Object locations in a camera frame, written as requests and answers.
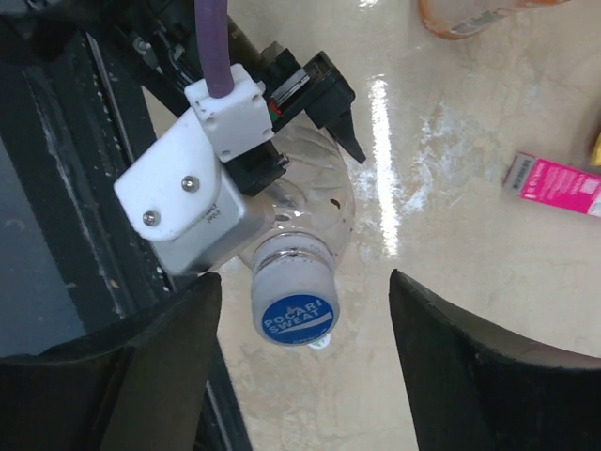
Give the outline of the clear bottle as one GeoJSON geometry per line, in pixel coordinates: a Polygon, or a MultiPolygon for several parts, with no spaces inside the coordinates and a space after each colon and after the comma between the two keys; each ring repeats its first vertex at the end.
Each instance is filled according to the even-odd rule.
{"type": "Polygon", "coordinates": [[[339,147],[312,124],[291,123],[273,139],[285,174],[260,199],[273,208],[269,229],[239,257],[252,291],[315,291],[334,282],[354,226],[355,199],[339,147]]]}

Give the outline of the blue cap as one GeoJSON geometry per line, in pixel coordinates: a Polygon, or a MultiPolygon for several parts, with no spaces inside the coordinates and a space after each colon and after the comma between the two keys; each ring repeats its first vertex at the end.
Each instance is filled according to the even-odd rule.
{"type": "Polygon", "coordinates": [[[319,238],[303,232],[275,235],[257,247],[250,269],[254,327],[267,341],[304,346],[336,325],[336,260],[319,238]]]}

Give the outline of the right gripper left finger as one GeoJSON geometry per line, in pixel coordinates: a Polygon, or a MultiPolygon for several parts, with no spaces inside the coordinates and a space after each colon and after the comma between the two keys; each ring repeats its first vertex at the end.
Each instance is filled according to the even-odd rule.
{"type": "Polygon", "coordinates": [[[94,334],[2,359],[2,449],[193,449],[221,306],[207,273],[94,334]]]}

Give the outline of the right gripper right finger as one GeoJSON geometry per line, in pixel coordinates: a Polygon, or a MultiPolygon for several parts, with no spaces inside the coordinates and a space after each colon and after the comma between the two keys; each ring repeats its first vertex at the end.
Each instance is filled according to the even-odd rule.
{"type": "Polygon", "coordinates": [[[502,328],[400,271],[389,305],[419,449],[599,449],[599,358],[502,328]]]}

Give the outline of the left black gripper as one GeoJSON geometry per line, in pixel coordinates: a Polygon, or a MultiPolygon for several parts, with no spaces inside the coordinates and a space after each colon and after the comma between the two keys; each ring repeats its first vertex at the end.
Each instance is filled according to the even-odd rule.
{"type": "MultiPolygon", "coordinates": [[[[351,113],[355,92],[325,52],[317,53],[302,65],[288,49],[274,41],[261,52],[254,74],[264,85],[263,98],[274,132],[306,113],[353,160],[366,161],[351,113]]],[[[285,157],[269,139],[224,166],[242,194],[257,195],[285,173],[285,157]]]]}

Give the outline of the orange drink bottle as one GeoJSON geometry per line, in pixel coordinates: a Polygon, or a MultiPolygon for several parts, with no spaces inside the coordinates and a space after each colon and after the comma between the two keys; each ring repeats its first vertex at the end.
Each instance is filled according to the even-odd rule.
{"type": "Polygon", "coordinates": [[[519,12],[565,4],[564,0],[420,0],[417,2],[424,27],[450,40],[465,39],[519,12]]]}

